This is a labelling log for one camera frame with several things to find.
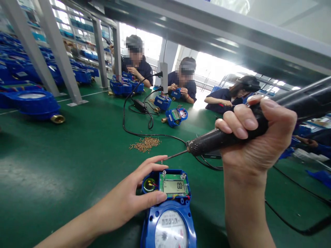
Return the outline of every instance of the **green workbench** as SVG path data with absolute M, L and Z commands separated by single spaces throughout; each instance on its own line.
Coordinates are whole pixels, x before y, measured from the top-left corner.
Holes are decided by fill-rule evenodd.
M 138 142 L 139 137 L 122 129 L 124 99 L 99 91 L 97 86 L 82 88 L 82 95 L 87 95 L 83 98 L 89 103 L 76 107 L 67 106 L 70 101 L 60 102 L 61 114 L 67 119 L 61 125 L 36 122 L 19 112 L 0 115 L 3 130 L 0 134 L 0 247 L 36 245 L 98 202 L 148 157 L 173 155 L 185 149 L 180 141 L 160 137 L 161 145 L 149 154 L 130 150 L 130 144 Z M 172 102 L 171 107 L 177 105 L 178 102 Z M 185 141 L 214 128 L 213 112 L 198 110 L 186 103 L 183 107 L 189 117 L 176 128 L 162 124 L 164 114 L 161 114 L 153 116 L 154 128 L 148 130 L 149 116 L 128 109 L 126 127 L 137 133 L 170 134 Z M 209 162 L 221 165 L 221 160 Z M 204 167 L 191 154 L 171 159 L 167 165 L 184 170 L 189 177 L 198 247 L 228 247 L 223 172 Z M 285 159 L 277 166 L 310 190 L 331 198 L 331 190 L 310 178 L 304 164 Z M 329 207 L 275 169 L 270 169 L 268 174 L 266 199 L 300 229 L 331 214 Z M 268 207 L 266 215 L 278 247 L 329 247 L 331 243 L 331 227 L 313 237 L 304 237 L 288 228 Z M 144 213 L 141 213 L 122 228 L 98 238 L 91 247 L 139 247 L 143 220 Z

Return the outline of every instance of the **brass fitting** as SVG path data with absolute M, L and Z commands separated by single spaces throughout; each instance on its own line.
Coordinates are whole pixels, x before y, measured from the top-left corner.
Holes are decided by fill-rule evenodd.
M 61 124 L 66 121 L 65 117 L 63 115 L 53 115 L 51 117 L 51 121 L 56 124 Z

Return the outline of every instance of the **power adapter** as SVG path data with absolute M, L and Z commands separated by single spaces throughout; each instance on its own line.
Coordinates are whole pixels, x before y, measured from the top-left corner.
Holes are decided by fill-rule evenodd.
M 147 113 L 144 104 L 140 100 L 133 99 L 133 105 L 140 113 Z

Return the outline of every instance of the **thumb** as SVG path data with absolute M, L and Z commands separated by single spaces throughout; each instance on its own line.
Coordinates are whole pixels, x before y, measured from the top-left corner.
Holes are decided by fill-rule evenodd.
M 290 142 L 297 123 L 296 112 L 280 106 L 271 99 L 261 99 L 260 106 L 269 121 L 269 128 L 265 135 Z
M 162 191 L 154 191 L 138 196 L 135 211 L 140 212 L 154 205 L 160 204 L 167 199 L 167 194 Z

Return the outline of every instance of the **meter dial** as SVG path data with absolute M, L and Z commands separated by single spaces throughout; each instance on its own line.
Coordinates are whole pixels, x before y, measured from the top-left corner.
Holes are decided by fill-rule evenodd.
M 19 98 L 23 98 L 23 99 L 38 99 L 38 98 L 42 98 L 46 95 L 44 94 L 39 94 L 39 93 L 29 93 L 29 94 L 22 94 L 19 96 Z
M 182 217 L 176 211 L 165 211 L 156 225 L 155 248 L 187 248 L 187 238 Z

